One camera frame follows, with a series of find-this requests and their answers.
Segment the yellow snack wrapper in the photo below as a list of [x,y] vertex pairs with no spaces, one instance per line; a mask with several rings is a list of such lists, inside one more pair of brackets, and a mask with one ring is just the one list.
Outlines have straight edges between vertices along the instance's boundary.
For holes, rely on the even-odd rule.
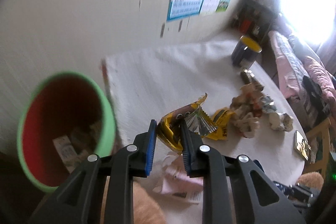
[[212,140],[225,140],[227,138],[228,124],[234,112],[224,107],[210,117],[202,109],[202,104],[206,99],[207,94],[161,118],[157,125],[157,135],[175,153],[182,153],[182,134],[177,129],[179,120],[185,121],[187,128],[202,138],[206,137]]

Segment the printed paper cup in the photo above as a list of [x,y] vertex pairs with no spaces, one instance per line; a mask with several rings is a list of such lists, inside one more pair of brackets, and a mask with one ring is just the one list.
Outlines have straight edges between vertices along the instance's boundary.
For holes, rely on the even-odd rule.
[[252,139],[260,126],[262,116],[261,99],[263,93],[255,84],[246,84],[240,88],[240,94],[232,98],[230,110],[233,111],[231,123],[242,137]]

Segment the green red trash bin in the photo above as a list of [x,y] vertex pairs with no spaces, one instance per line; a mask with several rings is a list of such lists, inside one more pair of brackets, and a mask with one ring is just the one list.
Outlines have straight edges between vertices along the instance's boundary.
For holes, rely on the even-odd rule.
[[34,187],[52,193],[69,176],[53,140],[70,135],[76,128],[90,128],[100,122],[94,153],[112,153],[116,122],[112,106],[102,89],[90,77],[62,71],[43,80],[33,91],[17,130],[18,158]]

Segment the orange fluffy sleeve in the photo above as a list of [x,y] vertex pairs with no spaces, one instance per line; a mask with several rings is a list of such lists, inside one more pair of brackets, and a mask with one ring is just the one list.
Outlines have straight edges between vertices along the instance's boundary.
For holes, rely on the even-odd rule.
[[138,182],[133,183],[133,218],[134,223],[166,223],[159,204]]

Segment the smartphone with lit screen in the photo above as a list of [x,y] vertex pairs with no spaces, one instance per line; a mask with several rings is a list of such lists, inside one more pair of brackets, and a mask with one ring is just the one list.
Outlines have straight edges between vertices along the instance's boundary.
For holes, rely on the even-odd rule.
[[294,150],[298,152],[298,154],[301,155],[303,159],[306,161],[309,160],[311,147],[308,141],[298,130],[295,130],[294,132]]

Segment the crumpled white paper ball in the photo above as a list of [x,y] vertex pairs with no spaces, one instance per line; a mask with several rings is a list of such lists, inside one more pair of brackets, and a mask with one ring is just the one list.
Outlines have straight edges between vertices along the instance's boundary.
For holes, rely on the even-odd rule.
[[268,115],[271,129],[290,132],[293,129],[293,118],[287,113],[270,113]]

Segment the yellow wooden chair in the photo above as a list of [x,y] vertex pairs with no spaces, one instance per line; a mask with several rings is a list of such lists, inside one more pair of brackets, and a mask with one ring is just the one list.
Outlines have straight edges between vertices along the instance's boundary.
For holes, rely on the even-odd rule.
[[306,133],[312,154],[305,164],[303,173],[319,172],[323,178],[326,177],[330,153],[330,126],[330,119],[326,118]]

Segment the pink crumpled receipt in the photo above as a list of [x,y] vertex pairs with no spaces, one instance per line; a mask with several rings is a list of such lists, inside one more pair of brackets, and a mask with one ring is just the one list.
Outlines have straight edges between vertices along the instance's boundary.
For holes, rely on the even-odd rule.
[[169,152],[163,159],[161,171],[153,192],[187,203],[201,203],[203,178],[190,178],[187,175],[182,155]]

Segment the white table cloth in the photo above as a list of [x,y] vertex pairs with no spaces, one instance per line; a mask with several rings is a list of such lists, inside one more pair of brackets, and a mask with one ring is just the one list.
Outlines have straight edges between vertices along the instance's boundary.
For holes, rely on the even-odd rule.
[[[118,133],[128,142],[146,131],[151,120],[206,95],[203,110],[214,114],[231,104],[243,85],[231,53],[237,40],[147,48],[105,59],[106,86],[112,96]],[[294,132],[275,131],[268,116],[260,118],[254,138],[228,129],[226,140],[206,139],[206,144],[230,157],[244,154],[258,160],[271,179],[293,184],[304,162],[293,149]]]

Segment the silver blue foil wrapper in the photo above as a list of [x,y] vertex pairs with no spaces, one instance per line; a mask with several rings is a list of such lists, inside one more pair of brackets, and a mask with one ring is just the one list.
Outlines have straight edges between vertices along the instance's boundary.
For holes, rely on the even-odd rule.
[[264,114],[277,112],[275,102],[269,95],[261,97],[260,102],[261,102],[261,110]]

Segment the black garment on bed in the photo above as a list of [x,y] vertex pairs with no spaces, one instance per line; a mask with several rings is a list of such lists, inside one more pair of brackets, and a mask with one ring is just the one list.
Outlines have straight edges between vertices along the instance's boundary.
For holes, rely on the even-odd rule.
[[322,106],[322,90],[320,86],[315,83],[310,77],[303,76],[303,87],[305,88],[311,104],[318,108],[319,106]]

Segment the bed with plaid quilt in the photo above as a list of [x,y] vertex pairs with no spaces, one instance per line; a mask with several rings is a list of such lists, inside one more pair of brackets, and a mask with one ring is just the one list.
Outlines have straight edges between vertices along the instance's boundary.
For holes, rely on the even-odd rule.
[[335,77],[324,67],[317,54],[305,43],[291,35],[286,38],[277,31],[268,32],[275,56],[278,84],[289,101],[302,126],[313,127],[318,121],[318,111],[303,84],[306,76],[322,91],[322,102],[330,109],[329,118],[335,121]]

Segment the dark brown snack packet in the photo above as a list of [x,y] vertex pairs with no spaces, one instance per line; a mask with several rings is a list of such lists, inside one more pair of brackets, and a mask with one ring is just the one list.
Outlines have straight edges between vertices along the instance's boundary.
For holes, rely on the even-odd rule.
[[260,81],[255,77],[255,75],[252,73],[249,69],[243,69],[240,72],[240,77],[242,78],[242,81],[245,85],[248,84],[254,84],[255,88],[259,91],[264,90],[264,86],[260,83]]

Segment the navy yellow mug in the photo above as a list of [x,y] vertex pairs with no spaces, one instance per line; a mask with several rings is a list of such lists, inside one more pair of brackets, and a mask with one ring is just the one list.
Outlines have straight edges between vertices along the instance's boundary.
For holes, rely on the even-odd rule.
[[261,54],[261,46],[248,36],[242,36],[231,54],[232,64],[249,69]]

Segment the dark shelf cabinet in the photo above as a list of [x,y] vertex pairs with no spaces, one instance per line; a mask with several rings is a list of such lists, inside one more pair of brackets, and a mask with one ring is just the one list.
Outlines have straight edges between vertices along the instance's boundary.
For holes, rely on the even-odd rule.
[[258,0],[240,0],[230,27],[264,45],[276,18],[277,14]]

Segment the bright window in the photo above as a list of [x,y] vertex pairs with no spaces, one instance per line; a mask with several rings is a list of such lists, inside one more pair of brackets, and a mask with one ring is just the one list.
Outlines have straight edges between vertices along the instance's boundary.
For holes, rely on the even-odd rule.
[[314,48],[333,33],[335,0],[280,0],[280,12],[298,38]]

